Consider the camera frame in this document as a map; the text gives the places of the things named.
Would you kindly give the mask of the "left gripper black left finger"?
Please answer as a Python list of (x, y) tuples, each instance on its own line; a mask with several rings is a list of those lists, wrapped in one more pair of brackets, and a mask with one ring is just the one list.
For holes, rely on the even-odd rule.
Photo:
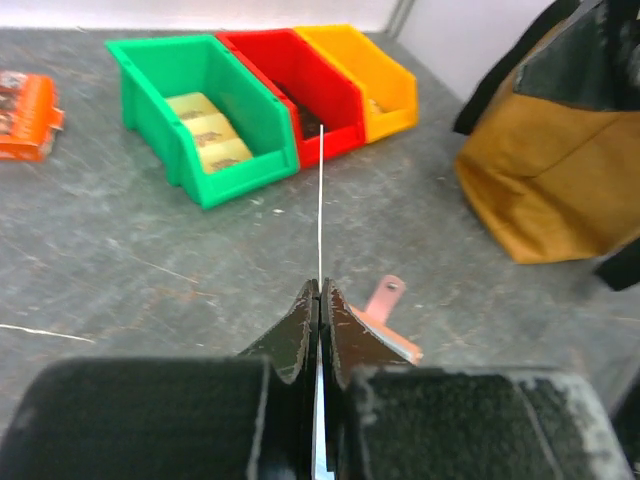
[(309, 479), (319, 291), (230, 357), (79, 357), (31, 382), (5, 479)]

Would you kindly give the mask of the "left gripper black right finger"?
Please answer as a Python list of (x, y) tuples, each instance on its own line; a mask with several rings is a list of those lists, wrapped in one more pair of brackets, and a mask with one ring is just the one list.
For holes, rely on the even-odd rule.
[(332, 280), (320, 297), (328, 469), (339, 479), (629, 479), (592, 386), (553, 368), (421, 367)]

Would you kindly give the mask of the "gold cards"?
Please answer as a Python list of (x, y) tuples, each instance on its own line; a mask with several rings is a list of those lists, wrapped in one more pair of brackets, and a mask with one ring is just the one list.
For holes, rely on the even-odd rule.
[(227, 117), (203, 93), (173, 96), (166, 101), (189, 130), (206, 174), (253, 158)]

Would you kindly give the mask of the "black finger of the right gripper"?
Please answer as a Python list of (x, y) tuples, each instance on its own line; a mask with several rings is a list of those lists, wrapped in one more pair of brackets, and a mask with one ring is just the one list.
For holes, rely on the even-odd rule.
[(583, 1), (517, 68), (514, 91), (598, 112), (639, 110), (639, 3)]

